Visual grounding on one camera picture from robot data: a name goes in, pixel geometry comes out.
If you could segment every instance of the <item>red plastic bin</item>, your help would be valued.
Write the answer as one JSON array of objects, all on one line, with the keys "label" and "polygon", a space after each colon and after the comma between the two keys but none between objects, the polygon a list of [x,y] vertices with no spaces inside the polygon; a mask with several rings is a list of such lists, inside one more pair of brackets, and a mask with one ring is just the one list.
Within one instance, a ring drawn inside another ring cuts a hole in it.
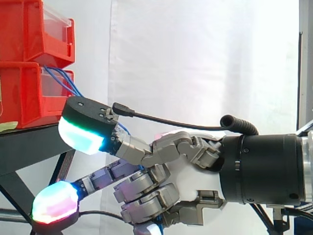
[{"label": "red plastic bin", "polygon": [[0,0],[0,61],[64,68],[75,61],[74,21],[42,0]]},{"label": "red plastic bin", "polygon": [[[74,80],[73,72],[66,72]],[[57,123],[71,95],[34,62],[0,62],[0,91],[0,130],[8,123],[18,129]]]}]

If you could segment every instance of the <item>metal frame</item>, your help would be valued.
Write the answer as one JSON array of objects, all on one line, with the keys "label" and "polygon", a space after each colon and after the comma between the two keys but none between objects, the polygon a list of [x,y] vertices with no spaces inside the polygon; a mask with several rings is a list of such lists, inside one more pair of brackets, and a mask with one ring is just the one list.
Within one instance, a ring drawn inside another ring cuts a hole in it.
[{"label": "metal frame", "polygon": [[0,209],[0,221],[31,224],[35,197],[16,171],[61,154],[49,182],[53,184],[66,178],[75,150],[63,142],[57,124],[0,134],[0,150],[0,191],[16,208]]}]

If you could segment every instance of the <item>robotic hand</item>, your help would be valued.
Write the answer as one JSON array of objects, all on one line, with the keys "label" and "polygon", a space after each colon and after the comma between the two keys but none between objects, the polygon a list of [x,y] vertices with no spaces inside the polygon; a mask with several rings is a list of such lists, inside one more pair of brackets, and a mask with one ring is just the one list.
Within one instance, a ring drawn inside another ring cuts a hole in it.
[{"label": "robotic hand", "polygon": [[[156,229],[160,224],[203,225],[202,209],[222,209],[226,202],[251,204],[260,218],[265,218],[268,232],[278,235],[289,229],[289,219],[282,218],[288,214],[285,205],[312,201],[311,132],[307,137],[258,136],[250,123],[224,116],[222,127],[188,127],[242,135],[216,138],[182,131],[147,144],[119,127],[118,114],[155,120],[119,104],[111,108],[83,97],[67,100],[59,123],[62,139],[87,154],[103,151],[120,160],[71,184],[58,182],[40,192],[32,210],[35,231],[47,234],[72,225],[79,217],[80,200],[124,178],[114,187],[114,195],[124,203],[122,218],[134,226],[135,235],[160,234]],[[170,165],[179,159],[211,182],[187,200],[181,196],[179,184],[170,182]],[[274,208],[274,224],[259,204]]]}]

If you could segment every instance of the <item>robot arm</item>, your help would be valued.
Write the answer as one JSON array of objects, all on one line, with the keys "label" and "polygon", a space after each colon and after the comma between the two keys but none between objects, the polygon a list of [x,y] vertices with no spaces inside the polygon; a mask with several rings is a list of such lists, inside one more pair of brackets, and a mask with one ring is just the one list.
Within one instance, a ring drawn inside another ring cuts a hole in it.
[{"label": "robot arm", "polygon": [[[203,225],[202,209],[221,208],[226,201],[267,205],[312,201],[310,133],[302,138],[241,135],[216,139],[178,132],[147,144],[127,135],[117,120],[110,107],[71,97],[59,132],[67,144],[79,151],[103,151],[120,158],[72,185],[82,200],[127,177],[114,187],[114,195],[118,202],[125,203],[121,215],[126,223],[134,225],[135,234],[149,234],[147,228],[160,217],[165,227],[179,222]],[[257,134],[247,126],[244,133]],[[179,190],[167,182],[171,174],[167,164],[181,157],[201,171],[214,172],[221,190],[208,185],[206,190],[198,190],[193,201],[179,201]],[[64,223],[58,229],[71,224]],[[35,229],[42,232],[37,225],[34,220]]]}]

